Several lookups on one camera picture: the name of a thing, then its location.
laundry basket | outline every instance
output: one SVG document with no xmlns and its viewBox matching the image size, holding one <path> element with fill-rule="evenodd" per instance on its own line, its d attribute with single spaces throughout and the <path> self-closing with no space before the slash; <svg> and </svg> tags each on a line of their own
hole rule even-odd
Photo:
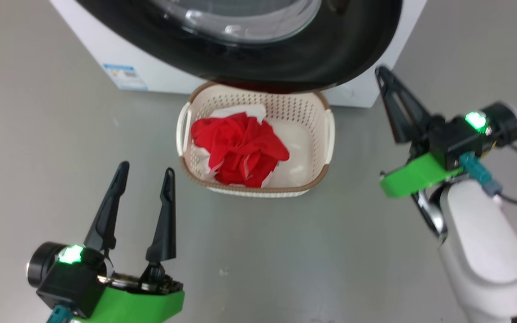
<svg viewBox="0 0 517 323">
<path fill-rule="evenodd" d="M 290 153 L 290 159 L 279 163 L 264 188 L 209 180 L 191 137 L 196 120 L 208 118 L 217 109 L 246 104 L 263 104 L 267 108 L 265 120 Z M 319 92 L 266 94 L 209 82 L 197 88 L 181 110 L 176 144 L 183 170 L 197 184 L 224 194 L 277 198 L 302 195 L 322 180 L 332 159 L 334 137 L 334 116 Z"/>
</svg>

gray floor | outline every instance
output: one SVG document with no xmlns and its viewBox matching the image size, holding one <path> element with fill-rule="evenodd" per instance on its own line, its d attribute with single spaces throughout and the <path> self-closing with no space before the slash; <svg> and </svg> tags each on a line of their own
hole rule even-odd
<svg viewBox="0 0 517 323">
<path fill-rule="evenodd" d="M 395 71 L 447 116 L 517 105 L 517 1 L 430 0 Z M 51 5 L 0 0 L 0 323 L 43 322 L 25 280 L 43 241 L 80 243 L 121 160 L 118 271 L 145 266 L 166 167 L 178 171 L 175 323 L 464 323 L 437 244 L 409 200 L 387 200 L 398 167 L 380 104 L 341 109 L 323 182 L 305 196 L 211 193 L 181 174 L 175 120 L 184 96 L 117 90 Z M 517 196 L 517 156 L 486 164 Z M 517 208 L 506 207 L 517 229 Z"/>
</svg>

sticker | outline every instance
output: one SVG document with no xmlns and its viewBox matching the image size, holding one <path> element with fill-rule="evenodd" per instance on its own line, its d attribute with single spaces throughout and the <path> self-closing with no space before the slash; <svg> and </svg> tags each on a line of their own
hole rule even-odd
<svg viewBox="0 0 517 323">
<path fill-rule="evenodd" d="M 103 68 L 121 90 L 148 90 L 147 84 L 132 66 L 103 64 Z"/>
</svg>

red cloth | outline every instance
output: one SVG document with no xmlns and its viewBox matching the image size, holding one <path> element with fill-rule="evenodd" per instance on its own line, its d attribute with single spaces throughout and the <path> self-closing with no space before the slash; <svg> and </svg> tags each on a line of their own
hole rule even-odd
<svg viewBox="0 0 517 323">
<path fill-rule="evenodd" d="M 266 121 L 237 113 L 226 118 L 200 119 L 193 123 L 195 145 L 210 153 L 209 167 L 225 185 L 243 184 L 260 188 L 279 160 L 289 151 Z"/>
</svg>

white basket handle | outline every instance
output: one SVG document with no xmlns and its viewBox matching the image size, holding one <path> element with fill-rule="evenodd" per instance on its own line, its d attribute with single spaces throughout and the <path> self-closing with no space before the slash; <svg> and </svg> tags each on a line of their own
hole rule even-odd
<svg viewBox="0 0 517 323">
<path fill-rule="evenodd" d="M 328 142 L 326 143 L 325 164 L 330 164 L 334 153 L 334 140 L 336 138 L 336 125 L 334 124 L 334 114 L 330 109 L 326 110 L 326 129 L 328 130 Z"/>
<path fill-rule="evenodd" d="M 191 106 L 191 102 L 187 102 L 183 106 L 177 121 L 176 145 L 179 157 L 183 157 L 183 154 L 187 152 L 187 140 L 189 138 L 188 133 L 191 131 L 192 116 L 189 106 Z"/>
</svg>

